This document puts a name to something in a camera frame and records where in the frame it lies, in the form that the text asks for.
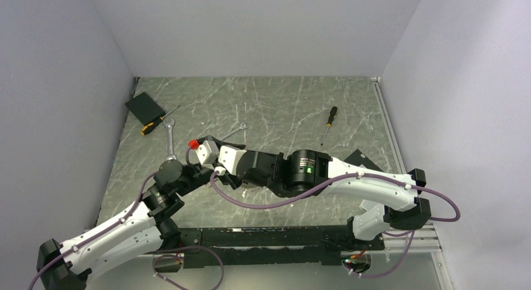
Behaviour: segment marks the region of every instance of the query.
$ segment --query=label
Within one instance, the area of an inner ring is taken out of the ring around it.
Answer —
[[[302,168],[305,173],[313,174],[315,169],[315,160],[307,157],[301,157],[299,159],[299,167]]]

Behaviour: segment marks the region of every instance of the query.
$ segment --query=cable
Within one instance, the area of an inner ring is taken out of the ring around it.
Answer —
[[[167,250],[164,250],[164,251],[155,251],[155,253],[179,252],[179,251],[187,251],[189,249],[201,249],[203,251],[207,251],[207,252],[211,253],[211,255],[213,255],[216,258],[217,262],[219,263],[219,266],[221,267],[221,277],[219,278],[219,282],[217,282],[217,284],[214,286],[214,288],[212,288],[212,290],[216,290],[217,288],[219,288],[219,286],[221,285],[221,282],[223,282],[223,278],[225,276],[225,266],[223,265],[223,262],[221,261],[221,258],[215,253],[215,251],[209,249],[208,247],[192,245],[192,246],[179,247],[179,248],[176,248],[176,249],[167,249]],[[179,259],[179,257],[171,255],[171,254],[165,254],[165,255],[162,255],[160,257],[157,257],[156,259],[153,260],[153,264],[152,264],[153,273],[155,273],[155,275],[158,278],[163,279],[166,282],[169,282],[170,284],[174,285],[175,287],[177,287],[177,288],[179,288],[181,290],[188,290],[187,288],[184,288],[183,286],[177,284],[176,282],[172,281],[171,279],[169,279],[169,278],[167,278],[167,277],[165,277],[162,274],[157,272],[157,270],[155,269],[155,264],[160,259]]]
[[[122,218],[125,219],[129,216],[131,216],[131,214],[137,209],[138,205],[140,204],[140,201],[142,199],[142,193],[144,192],[144,188],[146,187],[146,184],[147,182],[156,174],[156,172],[154,173],[151,173],[150,175],[148,175],[148,177],[146,177],[144,179],[144,181],[142,182],[142,186],[140,186],[140,191],[138,191],[138,194],[137,194],[137,197],[133,203],[133,205],[131,206],[131,209],[129,210],[129,212],[127,212]],[[89,244],[90,242],[94,241],[95,239],[105,235],[106,233],[108,233],[109,231],[113,230],[115,227],[119,226],[121,224],[121,222],[118,220],[116,221],[115,223],[109,225],[106,229],[103,229],[101,232],[93,235],[92,237],[89,237],[87,238],[86,240],[84,241],[81,241],[77,246],[77,248],[82,248],[83,246]],[[68,257],[70,254],[72,254],[72,252],[74,252],[74,250],[72,248],[68,249],[67,251],[63,252],[62,254],[58,255],[57,257],[55,257],[55,259],[53,259],[51,262],[49,262],[48,264],[44,265],[44,267],[39,270],[37,272],[37,275],[35,275],[33,277],[33,279],[31,280],[31,282],[29,283],[29,287],[28,287],[28,290],[32,290],[33,287],[35,286],[35,284],[37,283],[37,281],[39,280],[39,278],[43,275],[44,272],[46,272],[51,266],[53,266],[55,263],[57,263],[60,259],[64,258],[64,257]]]
[[[359,259],[361,256],[363,256],[363,254],[367,251],[367,248],[363,249],[359,254],[354,254],[352,256],[350,256],[350,258],[352,259]]]
[[[400,267],[400,264],[402,264],[402,262],[406,259],[406,256],[408,255],[408,251],[411,247],[411,243],[413,242],[413,235],[415,234],[415,231],[412,230],[411,231],[411,236],[410,236],[410,240],[408,242],[408,245],[406,246],[406,249],[404,250],[404,253],[402,254],[402,256],[400,257],[400,259],[398,260],[398,262],[396,262],[396,264],[389,270],[387,270],[386,272],[384,273],[380,273],[380,274],[372,274],[372,275],[366,275],[366,274],[362,274],[362,275],[358,275],[359,277],[361,278],[364,278],[364,279],[377,279],[379,277],[384,277],[384,276],[388,276],[390,275],[391,273],[393,273],[397,268]]]
[[[186,153],[184,154],[184,159],[186,160],[186,164],[188,166],[192,164],[192,163],[190,163],[190,150],[191,150],[191,148],[187,147],[186,148]]]
[[[402,236],[408,235],[408,234],[410,234],[412,232],[413,232],[412,230],[408,230],[408,231],[403,232],[401,234],[392,234],[390,232],[382,232],[382,234],[387,235],[387,236],[391,236],[391,237],[402,237]]]
[[[235,205],[238,205],[239,207],[245,207],[246,209],[253,209],[253,210],[266,210],[266,209],[274,209],[276,207],[282,207],[284,205],[287,205],[287,204],[291,204],[297,200],[300,200],[300,199],[303,199],[303,198],[306,198],[310,195],[312,195],[313,193],[325,188],[326,186],[334,183],[334,182],[337,182],[339,180],[342,180],[342,179],[349,179],[349,178],[355,178],[355,177],[358,177],[358,174],[357,173],[347,173],[347,174],[343,174],[343,175],[340,175],[340,176],[336,176],[336,177],[333,177],[329,180],[326,180],[322,183],[320,183],[319,185],[309,189],[308,191],[302,193],[302,194],[299,194],[295,197],[292,197],[290,199],[286,199],[282,202],[277,202],[275,204],[262,204],[262,205],[255,205],[255,204],[246,204],[245,202],[241,202],[241,201],[238,201],[238,200],[235,200],[233,199],[232,197],[228,196],[227,194],[225,194],[223,191],[221,191],[220,188],[218,188],[218,186],[215,184],[214,180],[216,178],[216,176],[219,174],[218,171],[214,171],[212,173],[212,175],[210,176],[210,184],[212,185],[212,188],[219,194],[221,195],[221,197],[223,197],[225,200],[235,204]],[[382,175],[378,175],[378,174],[373,174],[373,173],[365,173],[363,175],[363,177],[369,177],[369,178],[372,178],[372,179],[380,179],[380,180],[384,180],[386,182],[390,182],[392,184],[395,184],[395,185],[398,185],[400,187],[405,187],[406,185],[408,185],[407,183],[405,182],[399,182],[397,180],[394,180],[394,179],[391,179],[389,177],[386,177],[386,176],[382,176]],[[419,191],[423,191],[423,192],[428,192],[430,194],[433,194],[435,196],[438,196],[442,199],[444,199],[446,202],[448,202],[451,207],[453,208],[453,210],[455,211],[455,217],[454,218],[439,218],[439,217],[432,217],[430,218],[430,220],[433,220],[433,221],[442,221],[442,222],[455,222],[457,220],[459,220],[459,218],[461,218],[461,212],[459,211],[459,208],[457,207],[457,205],[454,203],[454,201],[452,201],[450,198],[448,198],[447,196],[445,196],[444,194],[441,194],[435,190],[431,190],[431,189],[428,189],[428,188],[424,188],[424,187],[419,187],[417,185],[411,185],[411,188],[412,189],[415,189],[415,190],[419,190]]]
[[[275,204],[261,204],[261,205],[255,205],[255,204],[246,204],[245,202],[240,202],[238,200],[235,200],[233,199],[232,197],[228,196],[227,194],[225,194],[223,191],[221,191],[220,188],[218,188],[218,186],[215,184],[215,178],[216,176],[218,175],[218,171],[214,171],[212,173],[212,175],[210,176],[210,184],[212,186],[212,188],[219,194],[221,195],[221,197],[223,197],[225,200],[228,200],[229,202],[235,204],[235,205],[238,205],[239,207],[245,207],[246,209],[253,209],[253,210],[267,210],[267,209],[274,209],[276,207],[282,207],[284,205],[287,205],[287,204],[291,204],[297,200],[300,200],[300,199],[303,199],[303,198],[306,198],[310,195],[312,195],[313,193],[317,192],[318,190],[321,190],[323,188],[325,188],[327,185],[333,183],[333,182],[337,182],[339,180],[342,180],[342,179],[349,179],[351,177],[357,177],[358,174],[357,173],[349,173],[349,174],[344,174],[344,175],[341,175],[341,176],[338,176],[338,177],[334,177],[334,178],[331,178],[325,182],[322,182],[320,183],[319,185],[309,189],[308,191],[302,193],[302,194],[299,194],[295,197],[291,197],[290,199],[286,199],[282,202],[277,202]]]

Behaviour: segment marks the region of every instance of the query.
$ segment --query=white wall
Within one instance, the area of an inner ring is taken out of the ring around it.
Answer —
[[[2,289],[94,223],[132,78],[91,0],[0,0]]]
[[[94,0],[135,76],[380,76],[420,0]]]
[[[457,289],[529,288],[530,43],[531,0],[422,0],[382,75],[406,166],[463,212],[436,226]]]

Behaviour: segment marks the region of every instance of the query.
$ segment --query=screwdriver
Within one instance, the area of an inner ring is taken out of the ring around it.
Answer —
[[[324,137],[322,138],[321,146],[324,143],[324,139],[326,138],[326,134],[328,133],[328,129],[330,128],[330,126],[332,126],[332,122],[334,121],[334,119],[336,118],[337,115],[338,115],[338,107],[334,106],[330,110],[330,115],[328,116],[328,122],[326,122],[326,132],[324,133]]]
[[[169,114],[173,113],[173,111],[176,110],[179,107],[180,107],[180,105],[177,105],[176,108],[174,108],[173,110],[170,110],[166,115],[164,115],[162,117],[159,117],[159,118],[155,119],[154,121],[148,123],[148,125],[144,126],[144,128],[142,128],[142,130],[140,130],[140,133],[142,135],[150,134],[155,129],[155,127],[157,127],[162,122],[162,120],[164,120],[164,118],[166,118]]]

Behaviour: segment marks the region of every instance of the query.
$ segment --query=floor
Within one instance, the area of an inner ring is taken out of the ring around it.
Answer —
[[[141,92],[166,110],[180,105],[170,117],[176,122],[173,144],[181,162],[190,140],[204,135],[221,137],[245,122],[249,128],[230,141],[245,143],[251,150],[289,155],[308,148],[346,158],[358,148],[384,171],[398,171],[370,78],[141,78],[136,95]],[[320,146],[332,106],[339,108],[338,115]],[[141,128],[129,114],[98,222],[124,209],[145,176],[165,160],[164,126],[147,136],[141,135]],[[224,190],[250,204],[283,200],[266,188]],[[207,187],[183,200],[185,206],[173,216],[179,227],[344,224],[347,218],[363,212],[361,200],[340,195],[310,197],[265,211],[232,205]]]
[[[188,141],[205,135],[221,137],[240,123],[248,124],[231,142],[248,149],[284,152],[301,148],[346,158],[360,149],[386,172],[399,172],[398,158],[389,139],[388,125],[370,78],[341,77],[241,77],[241,78],[141,78],[136,95],[147,92],[166,110],[180,105],[170,117],[175,154],[184,161]],[[320,146],[332,106],[339,108],[326,141]],[[129,114],[110,182],[101,206],[99,222],[124,209],[138,192],[144,177],[157,170],[166,157],[166,130],[157,127],[148,136]],[[265,188],[232,190],[232,197],[250,204],[282,199]],[[310,197],[272,210],[248,210],[221,199],[212,188],[202,187],[183,197],[185,206],[173,219],[179,227],[238,227],[345,224],[362,214],[361,201],[348,196]],[[396,263],[384,254],[373,256],[371,273],[383,272]],[[227,266],[219,289],[441,289],[430,254],[409,254],[394,274],[381,279],[350,277],[341,266],[274,264]],[[210,289],[219,278],[219,267],[186,269],[167,274],[191,289]],[[88,289],[175,289],[152,278],[151,259],[133,259],[94,281]]]

